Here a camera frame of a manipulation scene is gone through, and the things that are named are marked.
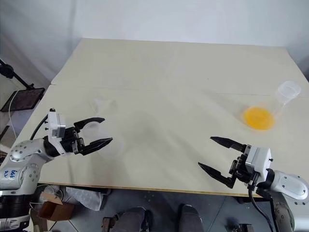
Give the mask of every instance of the tabletop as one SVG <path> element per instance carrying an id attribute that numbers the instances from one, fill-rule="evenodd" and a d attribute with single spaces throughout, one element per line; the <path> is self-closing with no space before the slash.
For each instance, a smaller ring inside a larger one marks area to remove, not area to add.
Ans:
<path id="1" fill-rule="evenodd" d="M 216 93 L 273 94 L 286 80 L 309 85 L 284 47 L 82 39 L 53 85 L 158 90 L 186 81 Z"/>
<path id="2" fill-rule="evenodd" d="M 54 107 L 65 117 L 67 127 L 89 117 L 104 117 L 102 137 L 114 140 L 86 156 L 55 158 L 43 166 L 40 182 L 246 196 L 240 181 L 229 189 L 198 166 L 202 162 L 227 176 L 239 155 L 210 140 L 211 136 L 270 147 L 272 169 L 298 174 L 309 182 L 309 107 L 305 107 L 309 98 L 300 97 L 287 105 L 270 130 L 246 126 L 243 110 L 269 98 L 220 94 L 175 80 L 161 82 L 157 90 L 50 85 L 16 142 L 29 139 Z M 41 128 L 36 138 L 45 135 Z M 83 131 L 81 135 L 88 143 Z"/>

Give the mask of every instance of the gray floor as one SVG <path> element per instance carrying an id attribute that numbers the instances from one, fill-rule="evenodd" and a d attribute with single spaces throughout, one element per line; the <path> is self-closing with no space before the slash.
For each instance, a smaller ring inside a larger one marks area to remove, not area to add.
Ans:
<path id="1" fill-rule="evenodd" d="M 192 193 L 114 189 L 100 211 L 77 205 L 70 221 L 57 222 L 54 232 L 100 232 L 103 217 L 112 217 L 126 209 L 143 206 L 152 211 L 154 232 L 175 232 L 178 206 L 190 204 L 200 213 L 206 232 L 226 232 L 228 221 L 252 224 L 254 231 L 270 231 L 266 220 L 251 203 L 239 204 L 234 197 Z M 259 202 L 271 218 L 270 204 Z"/>

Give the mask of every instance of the orange juice spill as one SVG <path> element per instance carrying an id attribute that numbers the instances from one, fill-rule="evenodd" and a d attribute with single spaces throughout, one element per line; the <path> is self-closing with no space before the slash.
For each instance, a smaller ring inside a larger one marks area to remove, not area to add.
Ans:
<path id="1" fill-rule="evenodd" d="M 267 130 L 275 124 L 275 118 L 270 111 L 260 107 L 251 107 L 245 110 L 244 119 L 246 123 L 258 130 Z"/>

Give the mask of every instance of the transparent cup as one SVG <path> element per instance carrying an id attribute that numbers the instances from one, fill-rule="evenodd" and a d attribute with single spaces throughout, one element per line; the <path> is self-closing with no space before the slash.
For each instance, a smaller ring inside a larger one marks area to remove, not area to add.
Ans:
<path id="1" fill-rule="evenodd" d="M 249 107 L 243 113 L 246 124 L 257 130 L 268 130 L 275 125 L 284 106 L 295 99 L 301 87 L 293 81 L 282 83 L 267 102 Z"/>

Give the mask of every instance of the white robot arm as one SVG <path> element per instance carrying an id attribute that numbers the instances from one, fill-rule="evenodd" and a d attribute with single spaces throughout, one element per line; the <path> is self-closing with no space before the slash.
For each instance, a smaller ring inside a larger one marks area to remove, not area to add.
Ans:
<path id="1" fill-rule="evenodd" d="M 229 171 L 231 177 L 224 177 L 212 167 L 198 163 L 207 174 L 229 188 L 233 188 L 236 179 L 244 182 L 248 186 L 253 205 L 263 214 L 252 197 L 252 191 L 257 188 L 258 195 L 272 201 L 279 232 L 309 231 L 309 185 L 304 179 L 270 169 L 273 159 L 269 148 L 243 145 L 221 137 L 211 139 L 240 151 L 242 155 L 233 161 Z"/>
<path id="2" fill-rule="evenodd" d="M 12 147 L 0 166 L 0 231 L 21 232 L 28 226 L 29 203 L 45 163 L 71 153 L 87 155 L 112 141 L 112 138 L 99 139 L 85 146 L 83 139 L 78 136 L 88 122 L 101 123 L 103 118 L 82 120 L 66 129 L 62 116 L 50 109 L 35 132 L 46 119 L 48 136 L 32 140 L 33 134 L 30 140 Z"/>

